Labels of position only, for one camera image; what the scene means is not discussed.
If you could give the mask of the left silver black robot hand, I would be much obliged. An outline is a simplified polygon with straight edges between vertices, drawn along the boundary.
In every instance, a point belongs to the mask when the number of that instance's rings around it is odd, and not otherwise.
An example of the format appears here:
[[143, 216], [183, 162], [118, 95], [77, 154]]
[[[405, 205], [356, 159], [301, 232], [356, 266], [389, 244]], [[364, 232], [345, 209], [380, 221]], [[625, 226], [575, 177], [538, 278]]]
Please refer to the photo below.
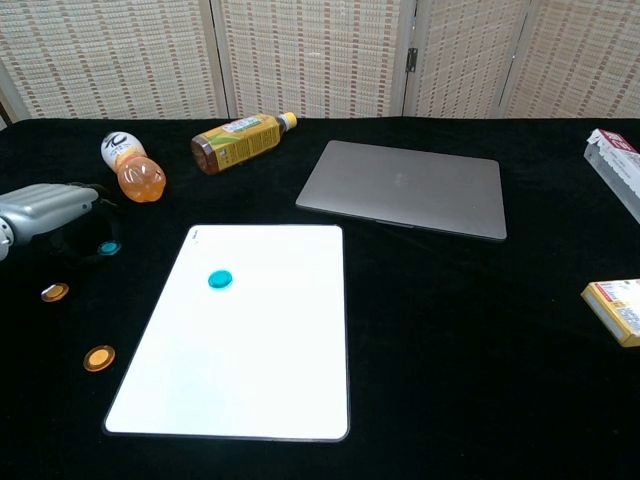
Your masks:
[[[81, 254], [65, 238], [63, 229], [89, 214], [109, 226], [109, 237], [89, 254]], [[121, 223], [110, 192], [99, 184], [38, 183], [1, 195], [1, 258], [10, 249], [45, 237], [51, 253], [77, 266], [94, 265], [122, 248]]]

